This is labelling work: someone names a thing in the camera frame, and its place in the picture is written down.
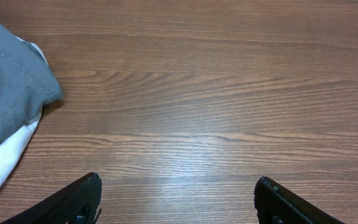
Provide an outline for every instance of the wooden surface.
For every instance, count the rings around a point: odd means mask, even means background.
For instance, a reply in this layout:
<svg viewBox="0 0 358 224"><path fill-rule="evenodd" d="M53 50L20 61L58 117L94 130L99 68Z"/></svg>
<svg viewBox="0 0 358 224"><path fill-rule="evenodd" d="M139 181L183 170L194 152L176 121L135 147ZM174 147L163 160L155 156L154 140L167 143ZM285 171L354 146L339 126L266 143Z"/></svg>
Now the wooden surface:
<svg viewBox="0 0 358 224"><path fill-rule="evenodd" d="M267 175L358 223L358 0L0 0L65 92L0 221L87 172L103 223L257 223Z"/></svg>

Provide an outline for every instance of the gray fabric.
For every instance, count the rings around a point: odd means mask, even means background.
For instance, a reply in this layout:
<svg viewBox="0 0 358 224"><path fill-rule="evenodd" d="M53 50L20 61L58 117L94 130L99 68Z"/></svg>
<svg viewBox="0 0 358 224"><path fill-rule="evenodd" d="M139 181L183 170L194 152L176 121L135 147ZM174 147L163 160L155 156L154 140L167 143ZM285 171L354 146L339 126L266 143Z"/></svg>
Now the gray fabric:
<svg viewBox="0 0 358 224"><path fill-rule="evenodd" d="M0 25L0 143L61 97L45 62Z"/></svg>

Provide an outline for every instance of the wooden table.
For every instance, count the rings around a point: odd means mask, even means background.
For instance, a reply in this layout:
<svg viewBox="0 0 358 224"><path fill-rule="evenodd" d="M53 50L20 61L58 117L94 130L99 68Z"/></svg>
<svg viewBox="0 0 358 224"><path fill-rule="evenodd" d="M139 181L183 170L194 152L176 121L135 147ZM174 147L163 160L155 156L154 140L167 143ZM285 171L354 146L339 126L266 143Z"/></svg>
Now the wooden table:
<svg viewBox="0 0 358 224"><path fill-rule="evenodd" d="M358 223L358 0L0 0L65 93L0 222L87 172L103 223L257 223L267 175Z"/></svg>

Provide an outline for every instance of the white fabric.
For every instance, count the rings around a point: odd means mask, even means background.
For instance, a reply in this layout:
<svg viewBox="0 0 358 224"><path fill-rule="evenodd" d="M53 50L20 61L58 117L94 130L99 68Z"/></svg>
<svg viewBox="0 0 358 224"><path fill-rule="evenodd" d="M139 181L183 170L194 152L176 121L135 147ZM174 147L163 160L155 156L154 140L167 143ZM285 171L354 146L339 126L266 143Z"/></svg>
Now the white fabric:
<svg viewBox="0 0 358 224"><path fill-rule="evenodd" d="M32 45L40 52L41 56L45 60L45 63L48 64L39 47L33 43ZM34 134L34 131L40 121L41 113L42 109L40 109L38 115L30 121L29 124L23 125L11 137L0 144L0 186L2 186L9 174L12 172L25 147L29 143L31 136Z"/></svg>

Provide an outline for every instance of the black object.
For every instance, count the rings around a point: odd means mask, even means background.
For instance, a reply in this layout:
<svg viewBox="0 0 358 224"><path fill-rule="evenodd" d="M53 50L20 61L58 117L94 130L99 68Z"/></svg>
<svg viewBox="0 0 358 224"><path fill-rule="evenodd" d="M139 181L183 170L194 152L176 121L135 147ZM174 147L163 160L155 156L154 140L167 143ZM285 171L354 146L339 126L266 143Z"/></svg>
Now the black object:
<svg viewBox="0 0 358 224"><path fill-rule="evenodd" d="M102 181L96 173L89 173L59 190L37 205L1 224L91 224L96 223Z"/></svg>
<svg viewBox="0 0 358 224"><path fill-rule="evenodd" d="M343 224L268 177L254 194L260 224Z"/></svg>

